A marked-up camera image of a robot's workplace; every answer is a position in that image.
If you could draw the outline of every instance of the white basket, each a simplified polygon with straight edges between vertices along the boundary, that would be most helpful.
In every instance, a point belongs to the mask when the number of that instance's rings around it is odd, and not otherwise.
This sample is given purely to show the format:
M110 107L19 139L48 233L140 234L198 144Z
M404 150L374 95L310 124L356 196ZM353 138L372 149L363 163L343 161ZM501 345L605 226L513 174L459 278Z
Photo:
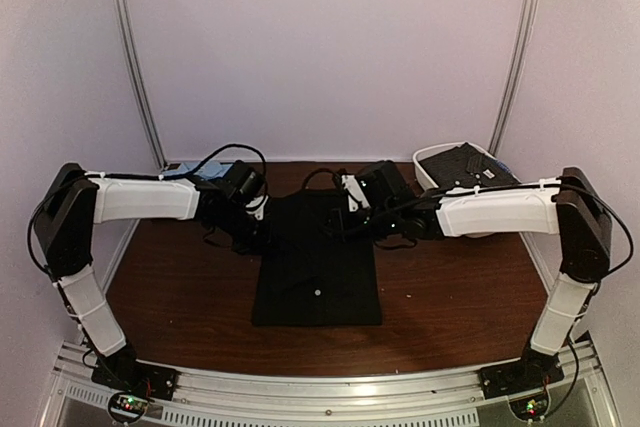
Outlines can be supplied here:
M436 154L453 149L454 147L460 147L465 143L468 143L471 147L476 149L478 152L481 152L491 157L494 160L496 159L493 155L491 155L489 152L484 150L482 147L476 144L472 144L471 142L451 142L448 144L434 145L433 147L427 147L426 149L418 150L416 153L413 154L413 165L416 170L416 180L420 184L420 187L422 187L424 190L435 189L438 187L438 184L435 182L435 180L433 180L431 176L427 173L427 171L424 170L422 165L420 165L421 160L424 160L428 157L433 157Z

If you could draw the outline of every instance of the wire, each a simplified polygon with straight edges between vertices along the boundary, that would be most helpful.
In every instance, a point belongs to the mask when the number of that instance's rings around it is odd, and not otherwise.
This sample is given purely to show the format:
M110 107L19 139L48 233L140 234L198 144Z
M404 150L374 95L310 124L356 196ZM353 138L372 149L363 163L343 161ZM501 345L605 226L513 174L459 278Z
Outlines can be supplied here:
M93 353L93 351L91 349L87 350L83 355L82 355L82 364L85 367L89 367L90 369L96 370L96 366L95 365L89 365L87 364L87 357L89 356L89 354Z
M260 152L255 147L251 147L250 145L246 145L246 144L226 144L226 145L223 145L222 147L220 147L219 149L214 150L209 155L207 155L193 169L191 169L191 170L189 170L187 172L184 172L182 174L167 175L167 176L164 177L164 179L165 180L186 179L188 176L196 174L200 169L202 169L202 167L207 165L207 162L209 162L215 156L217 156L218 154L221 154L225 150L229 150L229 149L244 149L244 150L248 150L248 151L253 152L254 154L256 154L258 157L260 157L260 161L262 162L262 176L265 179L267 178L267 160L265 159L264 155L262 155L262 152Z
M144 414L147 413L148 404L147 404L147 407L144 408L144 410L141 410L140 412L138 412L134 417L125 417L124 415L117 414L111 410L113 407L117 406L116 400L123 395L128 397L129 396L138 397L137 395L129 391L123 390L120 392L116 392L111 397L109 397L109 400L107 401L107 413L109 414L109 417L111 417L111 420L119 424L123 424L123 425L134 424L137 421L139 421L144 416Z
M556 412L560 410L560 408L565 404L565 402L571 395L571 392L573 392L573 389L575 388L576 383L578 382L578 376L580 375L580 359L578 359L578 354L576 353L576 349L573 345L573 342L569 338L569 336L567 336L567 344L569 346L569 350L571 350L571 353L573 354L573 358L576 361L576 372L573 374L573 380L571 381L571 385L569 386L569 390L567 390L567 393L564 394L564 397L562 398L562 400L558 402L558 404L555 406L553 410L551 410L550 412L546 412L543 416L540 417L541 421L547 420L549 417L551 417L552 415L555 415Z
M362 208L362 201L357 199L349 189L345 188L342 185L342 175L347 174L346 170L336 172L326 167L321 167L319 169L316 169L304 178L304 180L302 181L302 187L300 187L300 190L306 190L309 186L309 182L311 182L311 179L313 179L318 174L331 174L333 184L336 186L336 188L338 188L342 192L346 192L349 198L353 200L358 205L359 208Z

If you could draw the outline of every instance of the wooden table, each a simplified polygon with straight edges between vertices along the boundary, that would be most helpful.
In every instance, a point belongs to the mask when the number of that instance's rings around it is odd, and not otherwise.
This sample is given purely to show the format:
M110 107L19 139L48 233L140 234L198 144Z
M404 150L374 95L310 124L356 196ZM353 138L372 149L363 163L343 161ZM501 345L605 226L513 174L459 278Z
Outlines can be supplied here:
M356 164L269 164L274 196L311 170ZM401 169L413 179L410 164ZM322 179L314 186L323 186ZM382 326L253 327L259 257L202 242L195 222L140 223L109 289L144 360L265 375L418 372L518 357L546 300L516 234L376 250Z

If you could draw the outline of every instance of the white backdrop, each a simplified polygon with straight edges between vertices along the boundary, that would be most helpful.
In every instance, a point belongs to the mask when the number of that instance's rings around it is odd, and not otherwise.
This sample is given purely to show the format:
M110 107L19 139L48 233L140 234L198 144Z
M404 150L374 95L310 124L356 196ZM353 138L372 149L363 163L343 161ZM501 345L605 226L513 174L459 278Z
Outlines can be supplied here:
M577 165L640 241L640 0L540 0L522 83L499 156L523 180ZM557 238L538 236L558 272ZM615 231L614 262L627 253ZM640 262L607 279L586 325L623 425L638 425Z
M29 217L65 162L108 172L154 168L113 0L0 0L0 12L0 424L28 427L62 340L78 332L29 260ZM99 280L128 226L96 226Z
M129 0L171 160L407 160L486 145L522 0Z

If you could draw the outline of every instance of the black mounting bracket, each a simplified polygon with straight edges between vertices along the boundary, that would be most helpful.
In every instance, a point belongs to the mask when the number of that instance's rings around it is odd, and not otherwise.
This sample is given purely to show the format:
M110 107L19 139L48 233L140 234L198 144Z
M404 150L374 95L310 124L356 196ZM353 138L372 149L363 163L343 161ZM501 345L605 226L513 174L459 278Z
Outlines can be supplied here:
M136 385L130 384L130 386L117 380L104 365L98 362L91 375L91 380L112 389L130 392L140 398L173 399L178 377L178 372L175 369L136 362L135 370L138 382Z
M558 356L546 365L518 359L506 364L491 365L480 369L480 382L485 399L504 395L511 396L529 390L541 389L545 383L552 384L564 379Z
M144 399L172 400L177 377L175 369L138 362L128 344L109 357L98 357L91 380Z

